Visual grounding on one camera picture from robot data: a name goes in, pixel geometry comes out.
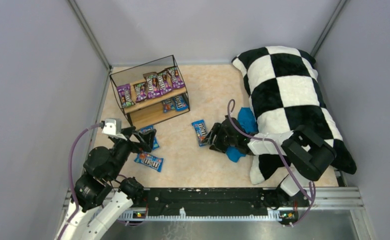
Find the blue candy bag back side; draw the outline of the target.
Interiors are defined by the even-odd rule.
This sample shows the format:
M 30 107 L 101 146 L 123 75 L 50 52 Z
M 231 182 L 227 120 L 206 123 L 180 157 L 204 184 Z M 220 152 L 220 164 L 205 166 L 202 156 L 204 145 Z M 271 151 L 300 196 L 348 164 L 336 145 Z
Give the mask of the blue candy bag back side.
M 205 121 L 203 119 L 197 120 L 192 122 L 191 125 L 195 130 L 198 146 L 205 146 L 206 144 L 204 143 L 204 139 L 208 135 L 208 130 L 206 128 Z

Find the purple candy bag bottom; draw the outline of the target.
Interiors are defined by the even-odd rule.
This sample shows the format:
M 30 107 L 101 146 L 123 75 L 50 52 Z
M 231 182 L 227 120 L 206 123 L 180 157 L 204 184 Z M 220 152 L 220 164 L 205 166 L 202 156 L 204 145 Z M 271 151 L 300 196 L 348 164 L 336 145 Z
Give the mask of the purple candy bag bottom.
M 147 83 L 145 81 L 133 85 L 135 90 L 135 95 L 136 95 L 136 100 L 135 100 L 136 103 L 143 102 L 148 98 L 146 85 Z

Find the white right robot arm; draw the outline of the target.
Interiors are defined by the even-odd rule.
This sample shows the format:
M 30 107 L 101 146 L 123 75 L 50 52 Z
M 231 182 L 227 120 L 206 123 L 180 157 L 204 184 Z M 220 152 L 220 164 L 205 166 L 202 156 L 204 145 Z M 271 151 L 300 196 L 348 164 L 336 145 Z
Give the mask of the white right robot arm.
M 278 156 L 288 171 L 278 190 L 290 197 L 304 194 L 303 185 L 312 187 L 337 156 L 333 147 L 305 125 L 284 133 L 247 133 L 233 117 L 216 122 L 200 142 L 222 153 L 235 147 L 245 155 Z

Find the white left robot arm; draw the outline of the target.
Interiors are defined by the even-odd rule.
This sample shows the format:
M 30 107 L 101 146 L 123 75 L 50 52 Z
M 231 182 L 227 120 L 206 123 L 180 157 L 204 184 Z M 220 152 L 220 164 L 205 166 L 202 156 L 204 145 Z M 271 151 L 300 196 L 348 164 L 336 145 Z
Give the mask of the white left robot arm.
M 135 177 L 125 177 L 104 204 L 130 154 L 150 152 L 157 131 L 141 133 L 134 126 L 121 128 L 106 122 L 97 127 L 113 147 L 93 148 L 83 164 L 84 173 L 77 181 L 69 177 L 70 202 L 57 240 L 99 240 L 125 210 L 143 199 L 143 185 Z

